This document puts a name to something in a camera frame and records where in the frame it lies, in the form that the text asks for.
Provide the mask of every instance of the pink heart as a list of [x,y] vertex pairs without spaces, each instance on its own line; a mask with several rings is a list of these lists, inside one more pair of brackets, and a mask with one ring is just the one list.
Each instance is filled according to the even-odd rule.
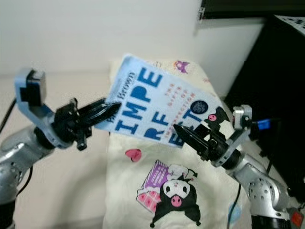
[[125,152],[126,156],[131,158],[133,162],[137,162],[142,157],[142,152],[139,149],[129,149]]

